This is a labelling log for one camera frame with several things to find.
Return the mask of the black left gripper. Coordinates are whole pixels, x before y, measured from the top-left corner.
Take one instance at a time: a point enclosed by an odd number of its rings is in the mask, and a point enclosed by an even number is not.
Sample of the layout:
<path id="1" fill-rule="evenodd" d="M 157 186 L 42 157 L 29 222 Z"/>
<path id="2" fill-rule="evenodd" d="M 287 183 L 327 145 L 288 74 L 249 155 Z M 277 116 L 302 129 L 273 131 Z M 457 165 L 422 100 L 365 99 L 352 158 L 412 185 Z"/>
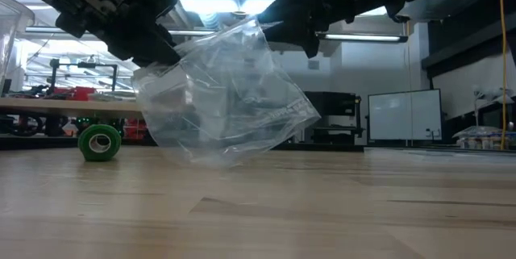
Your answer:
<path id="1" fill-rule="evenodd" d="M 55 26 L 81 38 L 86 32 L 103 41 L 121 61 L 139 67 L 175 65 L 181 56 L 169 32 L 157 20 L 177 0 L 41 0 L 59 15 Z"/>

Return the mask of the clear plastic zip bag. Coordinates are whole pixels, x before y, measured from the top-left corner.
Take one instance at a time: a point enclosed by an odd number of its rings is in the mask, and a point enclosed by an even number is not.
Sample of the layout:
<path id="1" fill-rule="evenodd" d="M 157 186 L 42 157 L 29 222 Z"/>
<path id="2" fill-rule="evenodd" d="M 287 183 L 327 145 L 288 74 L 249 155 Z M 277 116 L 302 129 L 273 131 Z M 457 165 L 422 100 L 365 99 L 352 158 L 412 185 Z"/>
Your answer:
<path id="1" fill-rule="evenodd" d="M 171 157 L 229 167 L 320 118 L 273 56 L 254 17 L 177 50 L 175 65 L 154 62 L 132 77 L 148 131 Z"/>

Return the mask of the green bandage roll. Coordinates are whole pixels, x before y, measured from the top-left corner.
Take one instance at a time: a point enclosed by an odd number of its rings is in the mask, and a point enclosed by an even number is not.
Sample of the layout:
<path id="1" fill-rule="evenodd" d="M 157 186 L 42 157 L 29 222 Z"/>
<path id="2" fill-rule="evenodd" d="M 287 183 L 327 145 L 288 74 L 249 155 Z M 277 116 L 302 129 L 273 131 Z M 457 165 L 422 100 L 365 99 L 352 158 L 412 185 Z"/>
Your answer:
<path id="1" fill-rule="evenodd" d="M 86 161 L 110 161 L 120 150 L 122 137 L 110 125 L 96 124 L 86 128 L 79 136 L 77 146 Z"/>

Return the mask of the black metal stand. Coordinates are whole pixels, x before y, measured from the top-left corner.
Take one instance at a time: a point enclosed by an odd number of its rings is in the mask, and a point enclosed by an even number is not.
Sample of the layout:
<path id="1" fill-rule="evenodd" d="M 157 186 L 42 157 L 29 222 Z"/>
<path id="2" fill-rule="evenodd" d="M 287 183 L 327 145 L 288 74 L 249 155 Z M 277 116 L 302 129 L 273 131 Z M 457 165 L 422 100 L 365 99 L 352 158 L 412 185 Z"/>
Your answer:
<path id="1" fill-rule="evenodd" d="M 104 64 L 84 62 L 84 61 L 81 61 L 79 63 L 61 63 L 59 59 L 51 59 L 50 62 L 49 62 L 49 65 L 50 65 L 50 67 L 52 69 L 52 75 L 50 77 L 50 86 L 49 86 L 48 91 L 47 91 L 48 94 L 53 94 L 54 93 L 54 90 L 55 90 L 55 87 L 56 87 L 56 73 L 57 73 L 57 70 L 61 66 L 69 66 L 69 65 L 75 65 L 75 66 L 77 66 L 80 69 L 96 69 L 97 67 L 112 68 L 113 69 L 113 73 L 111 75 L 111 79 L 112 79 L 111 90 L 115 91 L 116 82 L 117 82 L 117 79 L 118 79 L 118 66 L 117 65 L 111 65 L 111 64 L 104 65 Z"/>

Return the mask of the red plastic bin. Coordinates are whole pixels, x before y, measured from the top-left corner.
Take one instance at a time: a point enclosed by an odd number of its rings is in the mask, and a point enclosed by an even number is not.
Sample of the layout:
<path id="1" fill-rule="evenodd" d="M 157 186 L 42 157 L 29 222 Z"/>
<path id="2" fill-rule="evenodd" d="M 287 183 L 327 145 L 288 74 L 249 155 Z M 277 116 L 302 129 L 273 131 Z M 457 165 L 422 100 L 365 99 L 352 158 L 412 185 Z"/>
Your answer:
<path id="1" fill-rule="evenodd" d="M 57 99 L 88 101 L 90 94 L 95 94 L 96 90 L 92 87 L 76 86 L 73 88 L 56 87 L 53 91 L 53 97 Z"/>

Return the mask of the long ceiling light fixture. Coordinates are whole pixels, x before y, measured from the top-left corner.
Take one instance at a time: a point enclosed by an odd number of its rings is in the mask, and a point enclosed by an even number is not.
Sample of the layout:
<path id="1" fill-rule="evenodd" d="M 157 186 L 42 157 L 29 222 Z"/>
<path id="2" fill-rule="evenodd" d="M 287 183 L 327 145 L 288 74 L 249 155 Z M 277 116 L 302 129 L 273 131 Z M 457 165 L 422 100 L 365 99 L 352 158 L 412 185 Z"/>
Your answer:
<path id="1" fill-rule="evenodd" d="M 214 31 L 203 30 L 169 30 L 171 36 L 180 37 L 201 37 L 214 34 Z M 62 31 L 57 27 L 27 27 L 22 35 L 26 38 L 36 39 L 72 39 L 73 36 Z M 368 34 L 334 34 L 334 33 L 317 33 L 320 40 L 330 41 L 351 41 L 351 42 L 369 42 L 369 43 L 405 43 L 407 36 L 390 36 L 390 35 L 368 35 Z"/>

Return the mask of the red storage drawers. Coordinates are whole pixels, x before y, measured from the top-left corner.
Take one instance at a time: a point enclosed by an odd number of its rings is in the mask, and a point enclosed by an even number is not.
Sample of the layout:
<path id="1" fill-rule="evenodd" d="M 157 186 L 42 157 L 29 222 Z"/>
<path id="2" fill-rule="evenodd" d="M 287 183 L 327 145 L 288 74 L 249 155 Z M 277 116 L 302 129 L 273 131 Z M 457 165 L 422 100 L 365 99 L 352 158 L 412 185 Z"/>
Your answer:
<path id="1" fill-rule="evenodd" d="M 126 119 L 123 137 L 129 140 L 142 140 L 148 133 L 147 124 L 142 119 Z"/>

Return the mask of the wooden workbench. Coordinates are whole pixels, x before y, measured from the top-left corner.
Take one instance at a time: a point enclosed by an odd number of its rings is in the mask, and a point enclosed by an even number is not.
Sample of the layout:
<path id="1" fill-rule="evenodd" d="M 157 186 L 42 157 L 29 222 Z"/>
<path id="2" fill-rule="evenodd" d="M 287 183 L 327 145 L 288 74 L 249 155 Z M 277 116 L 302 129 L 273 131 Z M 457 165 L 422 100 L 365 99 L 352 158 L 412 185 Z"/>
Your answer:
<path id="1" fill-rule="evenodd" d="M 105 124 L 123 138 L 126 119 L 144 120 L 136 103 L 0 98 L 0 133 L 14 136 L 58 136 L 72 127 L 77 128 L 79 136 L 92 125 Z"/>

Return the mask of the black equipment cart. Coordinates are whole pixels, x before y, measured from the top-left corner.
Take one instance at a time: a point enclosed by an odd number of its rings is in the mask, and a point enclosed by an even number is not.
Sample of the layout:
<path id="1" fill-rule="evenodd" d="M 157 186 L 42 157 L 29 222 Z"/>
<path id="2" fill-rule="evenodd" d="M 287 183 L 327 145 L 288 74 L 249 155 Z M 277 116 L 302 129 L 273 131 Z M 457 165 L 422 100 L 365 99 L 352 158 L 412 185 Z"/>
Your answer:
<path id="1" fill-rule="evenodd" d="M 321 119 L 310 129 L 310 139 L 313 144 L 354 145 L 355 138 L 362 137 L 364 129 L 361 127 L 360 120 L 360 96 L 313 91 L 306 91 L 305 95 L 321 116 Z M 332 123 L 331 116 L 353 118 L 356 123 L 354 125 Z"/>

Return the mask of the whiteboard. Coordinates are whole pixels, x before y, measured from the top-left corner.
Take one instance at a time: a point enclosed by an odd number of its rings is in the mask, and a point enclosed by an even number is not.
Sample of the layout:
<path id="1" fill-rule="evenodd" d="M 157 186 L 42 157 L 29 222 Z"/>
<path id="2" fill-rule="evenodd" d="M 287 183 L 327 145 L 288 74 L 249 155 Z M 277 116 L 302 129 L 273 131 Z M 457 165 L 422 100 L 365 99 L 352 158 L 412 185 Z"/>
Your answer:
<path id="1" fill-rule="evenodd" d="M 370 140 L 442 140 L 440 90 L 369 95 L 368 138 Z"/>

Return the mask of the wrapped pack of bottles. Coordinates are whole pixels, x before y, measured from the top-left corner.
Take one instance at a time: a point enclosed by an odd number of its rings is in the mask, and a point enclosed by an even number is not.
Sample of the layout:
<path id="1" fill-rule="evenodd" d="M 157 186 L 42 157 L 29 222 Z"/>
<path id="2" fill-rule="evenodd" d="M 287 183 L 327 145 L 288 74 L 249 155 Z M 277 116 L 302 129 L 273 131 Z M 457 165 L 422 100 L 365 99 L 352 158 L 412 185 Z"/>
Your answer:
<path id="1" fill-rule="evenodd" d="M 471 126 L 452 137 L 461 148 L 516 151 L 516 132 L 503 132 L 496 127 Z"/>

